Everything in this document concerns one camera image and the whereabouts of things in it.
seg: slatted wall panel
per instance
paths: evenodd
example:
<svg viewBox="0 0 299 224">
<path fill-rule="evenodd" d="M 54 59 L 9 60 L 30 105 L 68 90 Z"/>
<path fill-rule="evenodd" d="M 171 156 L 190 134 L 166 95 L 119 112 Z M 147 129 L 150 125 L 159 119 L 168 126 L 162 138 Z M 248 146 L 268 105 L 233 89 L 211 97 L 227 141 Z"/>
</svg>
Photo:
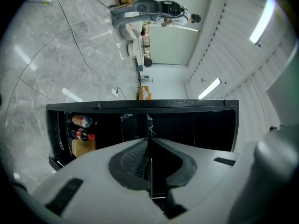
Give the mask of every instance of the slatted wall panel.
<svg viewBox="0 0 299 224">
<path fill-rule="evenodd" d="M 226 0 L 215 33 L 186 82 L 190 98 L 198 98 L 220 77 L 223 83 L 207 98 L 239 100 L 236 152 L 245 143 L 259 140 L 270 126 L 279 126 L 265 91 L 285 69 L 297 41 L 295 33 L 278 14 L 271 19 L 259 46 L 249 40 L 265 3 L 266 0 Z"/>
</svg>

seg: marble floor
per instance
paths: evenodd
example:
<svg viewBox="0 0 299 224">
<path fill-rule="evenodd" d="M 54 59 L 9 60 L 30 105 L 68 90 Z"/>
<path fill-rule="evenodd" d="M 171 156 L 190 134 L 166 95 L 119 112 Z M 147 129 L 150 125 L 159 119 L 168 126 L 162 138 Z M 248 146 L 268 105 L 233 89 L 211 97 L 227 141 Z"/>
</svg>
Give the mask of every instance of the marble floor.
<svg viewBox="0 0 299 224">
<path fill-rule="evenodd" d="M 109 87 L 136 99 L 138 74 L 110 10 L 97 0 L 60 1 L 92 69 Z M 46 104 L 124 99 L 112 96 L 88 68 L 57 0 L 24 2 L 1 40 L 0 71 L 1 162 L 29 193 L 54 171 Z"/>
</svg>

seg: red bottle cap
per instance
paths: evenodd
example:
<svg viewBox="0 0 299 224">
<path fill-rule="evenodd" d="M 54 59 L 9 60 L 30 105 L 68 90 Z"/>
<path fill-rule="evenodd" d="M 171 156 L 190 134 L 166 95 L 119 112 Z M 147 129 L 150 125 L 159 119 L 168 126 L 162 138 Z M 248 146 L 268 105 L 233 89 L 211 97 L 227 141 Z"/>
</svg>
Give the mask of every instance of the red bottle cap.
<svg viewBox="0 0 299 224">
<path fill-rule="evenodd" d="M 91 133 L 91 134 L 89 135 L 88 138 L 89 138 L 90 140 L 94 140 L 94 139 L 95 139 L 95 135 Z"/>
</svg>

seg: ceiling light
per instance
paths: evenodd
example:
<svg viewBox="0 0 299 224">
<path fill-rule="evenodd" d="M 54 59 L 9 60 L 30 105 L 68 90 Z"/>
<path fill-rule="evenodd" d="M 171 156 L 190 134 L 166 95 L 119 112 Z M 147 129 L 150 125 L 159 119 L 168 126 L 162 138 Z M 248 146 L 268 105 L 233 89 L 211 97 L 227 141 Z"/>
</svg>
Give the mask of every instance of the ceiling light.
<svg viewBox="0 0 299 224">
<path fill-rule="evenodd" d="M 214 80 L 214 82 L 205 89 L 204 92 L 202 92 L 199 96 L 198 96 L 198 99 L 202 99 L 204 98 L 205 96 L 207 96 L 212 90 L 214 90 L 218 85 L 220 85 L 222 82 L 220 80 L 220 78 L 217 78 Z"/>
<path fill-rule="evenodd" d="M 267 0 L 261 19 L 249 38 L 254 44 L 257 44 L 259 42 L 261 36 L 266 30 L 270 22 L 270 19 L 274 13 L 275 4 L 276 4 L 275 0 Z"/>
</svg>

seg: plastic bottle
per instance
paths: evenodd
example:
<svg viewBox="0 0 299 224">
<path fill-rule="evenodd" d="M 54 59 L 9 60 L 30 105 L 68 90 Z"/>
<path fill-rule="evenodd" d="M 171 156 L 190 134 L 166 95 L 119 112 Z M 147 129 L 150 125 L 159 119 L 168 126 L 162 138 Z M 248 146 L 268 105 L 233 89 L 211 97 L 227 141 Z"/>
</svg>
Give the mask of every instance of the plastic bottle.
<svg viewBox="0 0 299 224">
<path fill-rule="evenodd" d="M 83 128 L 88 128 L 93 123 L 92 118 L 90 118 L 87 115 L 75 114 L 71 120 L 73 121 L 74 124 L 81 126 Z"/>
<path fill-rule="evenodd" d="M 73 138 L 76 138 L 78 140 L 82 140 L 82 141 L 88 141 L 88 140 L 94 140 L 95 139 L 95 135 L 92 133 L 89 133 L 88 130 L 80 128 L 77 131 L 72 130 L 71 131 L 71 136 Z"/>
</svg>

